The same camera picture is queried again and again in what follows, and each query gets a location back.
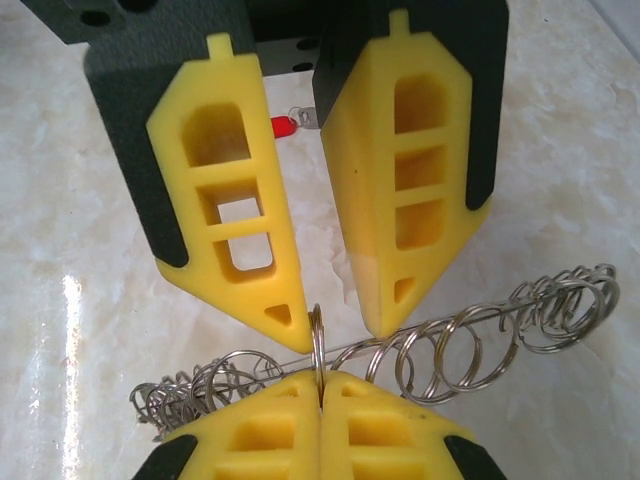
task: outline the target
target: red tag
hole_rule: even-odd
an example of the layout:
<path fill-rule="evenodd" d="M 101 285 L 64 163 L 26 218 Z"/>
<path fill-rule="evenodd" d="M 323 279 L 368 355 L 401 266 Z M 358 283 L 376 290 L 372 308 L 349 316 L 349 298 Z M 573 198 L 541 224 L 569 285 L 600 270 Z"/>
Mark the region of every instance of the red tag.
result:
<path fill-rule="evenodd" d="M 284 115 L 282 117 L 273 117 L 271 119 L 271 126 L 273 127 L 273 134 L 276 138 L 293 135 L 298 129 L 298 124 Z"/>

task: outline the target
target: white marble surface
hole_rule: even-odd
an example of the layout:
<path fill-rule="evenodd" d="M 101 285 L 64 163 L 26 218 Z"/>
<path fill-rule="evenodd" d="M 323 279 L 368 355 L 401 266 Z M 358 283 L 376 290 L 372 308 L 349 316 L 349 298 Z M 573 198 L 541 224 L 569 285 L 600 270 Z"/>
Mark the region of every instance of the white marble surface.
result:
<path fill-rule="evenodd" d="M 558 265 L 611 262 L 622 301 L 588 341 L 523 353 L 439 410 L 510 479 L 639 478 L 640 66 L 587 0 L 512 0 L 493 212 L 416 318 L 503 298 Z M 287 358 L 165 282 L 82 74 L 16 0 L 0 0 L 0 477 L 127 478 L 151 427 L 137 383 L 241 347 Z M 274 113 L 310 76 L 267 80 Z M 307 299 L 328 344 L 364 334 L 316 132 L 279 141 Z"/>

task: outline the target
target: metal key ring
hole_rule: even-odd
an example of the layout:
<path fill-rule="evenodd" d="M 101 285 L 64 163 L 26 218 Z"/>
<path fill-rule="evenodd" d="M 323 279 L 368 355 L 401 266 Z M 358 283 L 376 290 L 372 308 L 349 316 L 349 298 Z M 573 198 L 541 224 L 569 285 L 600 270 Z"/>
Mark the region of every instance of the metal key ring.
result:
<path fill-rule="evenodd" d="M 318 396 L 320 406 L 324 396 L 324 386 L 327 378 L 327 362 L 324 349 L 324 327 L 322 325 L 322 312 L 320 305 L 316 304 L 313 311 L 309 313 L 311 322 L 311 339 L 313 342 L 313 352 L 311 353 L 311 363 L 316 370 L 316 384 L 318 385 Z"/>
<path fill-rule="evenodd" d="M 292 107 L 291 110 L 289 110 L 289 113 L 287 114 L 287 116 L 289 117 L 289 120 L 291 120 L 293 123 L 295 123 L 299 127 L 301 126 L 300 118 L 298 117 L 300 110 L 302 110 L 302 107 Z"/>

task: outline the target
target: square hole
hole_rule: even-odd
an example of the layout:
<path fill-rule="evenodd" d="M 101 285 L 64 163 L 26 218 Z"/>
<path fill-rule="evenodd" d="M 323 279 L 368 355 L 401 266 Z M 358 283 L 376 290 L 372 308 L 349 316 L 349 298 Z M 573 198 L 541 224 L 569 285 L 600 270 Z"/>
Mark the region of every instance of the square hole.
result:
<path fill-rule="evenodd" d="M 287 389 L 284 390 L 283 392 L 280 392 L 278 396 L 279 397 L 299 397 L 300 392 L 298 392 L 298 389 L 296 388 L 295 385 L 291 385 L 290 387 L 287 387 Z"/>
<path fill-rule="evenodd" d="M 216 480 L 288 480 L 288 465 L 220 465 Z"/>
<path fill-rule="evenodd" d="M 258 186 L 254 180 L 198 189 L 207 225 L 233 223 L 262 216 Z"/>
<path fill-rule="evenodd" d="M 251 157 L 242 113 L 232 103 L 196 110 L 184 125 L 182 144 L 192 167 Z"/>
<path fill-rule="evenodd" d="M 396 191 L 443 183 L 445 165 L 445 147 L 397 154 Z"/>
<path fill-rule="evenodd" d="M 343 397 L 366 397 L 367 392 L 360 386 L 347 383 L 340 392 Z"/>
<path fill-rule="evenodd" d="M 397 247 L 412 250 L 435 244 L 444 233 L 445 214 L 444 200 L 397 208 Z"/>
<path fill-rule="evenodd" d="M 448 121 L 447 109 L 447 89 L 435 77 L 413 75 L 396 83 L 396 134 L 442 127 Z"/>
<path fill-rule="evenodd" d="M 422 462 L 397 460 L 355 461 L 353 480 L 426 480 Z"/>
<path fill-rule="evenodd" d="M 372 413 L 349 418 L 349 445 L 409 447 L 413 442 L 405 418 Z"/>
<path fill-rule="evenodd" d="M 231 283 L 258 280 L 275 273 L 276 264 L 266 233 L 216 242 L 213 248 L 222 274 Z M 280 318 L 286 322 L 286 316 L 276 317 Z"/>
<path fill-rule="evenodd" d="M 229 450 L 254 452 L 262 450 L 290 450 L 296 432 L 292 417 L 256 417 L 242 423 L 233 438 Z"/>

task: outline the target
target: yellow plastic pad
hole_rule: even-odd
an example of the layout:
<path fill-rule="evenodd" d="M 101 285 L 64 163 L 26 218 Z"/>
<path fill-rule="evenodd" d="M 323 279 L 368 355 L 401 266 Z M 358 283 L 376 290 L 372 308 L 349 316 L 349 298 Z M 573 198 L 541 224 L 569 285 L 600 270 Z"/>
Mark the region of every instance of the yellow plastic pad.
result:
<path fill-rule="evenodd" d="M 470 432 L 348 373 L 330 372 L 322 480 L 464 480 L 444 438 Z"/>
<path fill-rule="evenodd" d="M 147 122 L 189 252 L 184 268 L 160 260 L 158 268 L 171 283 L 307 353 L 300 262 L 258 58 L 234 56 L 227 34 L 208 44 L 211 58 L 185 63 Z M 229 216 L 239 211 L 246 215 Z M 264 264 L 234 256 L 243 243 L 262 248 Z"/>
<path fill-rule="evenodd" d="M 320 471 L 314 374 L 302 372 L 169 435 L 198 445 L 181 480 L 313 480 Z"/>
<path fill-rule="evenodd" d="M 371 40 L 322 128 L 362 315 L 407 319 L 489 212 L 466 208 L 472 79 L 406 10 Z"/>

